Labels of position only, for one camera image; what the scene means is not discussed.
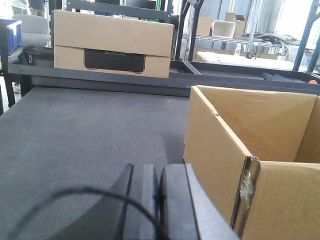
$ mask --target blue container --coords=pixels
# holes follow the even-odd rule
[[[3,19],[3,20],[7,23],[6,29],[8,31],[8,54],[10,55],[22,43],[22,36],[21,36],[22,21],[8,20],[8,19]]]

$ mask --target open cardboard box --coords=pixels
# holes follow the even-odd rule
[[[224,20],[228,22],[235,22],[234,35],[237,37],[243,36],[246,27],[246,19],[244,15],[235,14],[234,12],[227,12]]]
[[[320,239],[320,97],[193,86],[184,142],[244,240]]]

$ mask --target ecoflow box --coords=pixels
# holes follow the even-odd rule
[[[174,26],[55,10],[54,67],[167,78]]]

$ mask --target gray chair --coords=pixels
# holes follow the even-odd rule
[[[48,43],[48,21],[42,16],[14,15],[14,20],[21,20],[21,34],[23,45],[45,47]]]

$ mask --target black shelf post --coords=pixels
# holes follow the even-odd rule
[[[194,16],[193,16],[193,23],[192,23],[192,32],[191,32],[191,40],[190,40],[190,48],[189,48],[189,57],[188,61],[192,61],[194,57],[194,49],[196,43],[196,35],[197,35],[197,28],[198,28],[198,19],[200,15],[200,9],[204,0],[182,0],[182,7],[180,13],[180,21],[179,21],[179,30],[177,36],[177,43],[175,49],[175,60],[179,60],[180,58],[180,51],[181,51],[181,44],[182,44],[182,36],[184,33],[184,25],[187,12],[190,6],[194,7]]]
[[[312,28],[314,22],[320,17],[320,13],[317,14],[317,10],[318,10],[319,6],[320,6],[319,0],[312,1],[309,16],[307,18],[306,25],[305,25],[304,32],[303,32],[303,36],[302,36],[302,39],[300,42],[300,46],[299,46],[299,49],[298,49],[298,52],[296,54],[296,58],[294,61],[294,66],[292,69],[293,71],[299,70],[302,58],[305,53],[305,49],[307,46],[307,42],[308,42],[311,28]],[[310,61],[309,67],[308,67],[308,72],[312,72],[314,70],[316,62],[319,58],[319,53],[320,53],[320,46],[319,46],[320,41],[319,40],[317,41],[316,45],[317,45],[316,49],[312,55],[312,58],[311,58],[311,61]]]

